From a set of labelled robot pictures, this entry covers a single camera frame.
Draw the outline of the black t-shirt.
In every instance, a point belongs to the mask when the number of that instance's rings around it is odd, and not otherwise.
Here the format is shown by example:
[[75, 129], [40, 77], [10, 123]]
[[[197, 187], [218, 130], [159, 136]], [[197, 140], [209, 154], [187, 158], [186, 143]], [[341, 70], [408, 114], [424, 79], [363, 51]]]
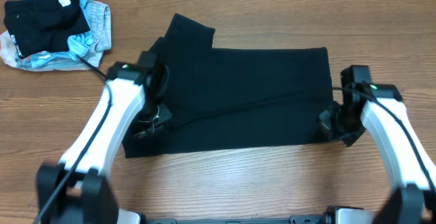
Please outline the black t-shirt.
[[214, 29], [175, 14], [151, 47], [168, 66], [172, 118], [125, 140], [125, 156], [320, 142], [317, 117], [333, 101], [325, 47], [213, 48]]

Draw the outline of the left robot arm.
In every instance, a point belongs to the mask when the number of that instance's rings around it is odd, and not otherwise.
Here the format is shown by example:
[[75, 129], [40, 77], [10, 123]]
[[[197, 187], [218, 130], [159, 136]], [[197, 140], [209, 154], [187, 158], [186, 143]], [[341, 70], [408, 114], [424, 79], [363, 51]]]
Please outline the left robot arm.
[[100, 101], [58, 165], [43, 164], [36, 176], [39, 212], [35, 223], [145, 223], [144, 214], [119, 207], [108, 177], [126, 133], [154, 135], [168, 119], [157, 100], [170, 70], [117, 62], [104, 75]]

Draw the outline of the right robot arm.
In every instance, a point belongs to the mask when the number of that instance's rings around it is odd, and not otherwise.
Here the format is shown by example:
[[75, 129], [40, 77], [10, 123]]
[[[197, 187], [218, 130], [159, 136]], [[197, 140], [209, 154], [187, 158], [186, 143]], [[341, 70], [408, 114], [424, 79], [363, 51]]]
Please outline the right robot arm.
[[338, 207], [326, 223], [434, 223], [423, 210], [435, 212], [435, 164], [427, 155], [393, 84], [351, 82], [341, 87], [343, 102], [334, 102], [317, 118], [326, 141], [351, 146], [369, 132], [384, 163], [391, 195], [376, 214]]

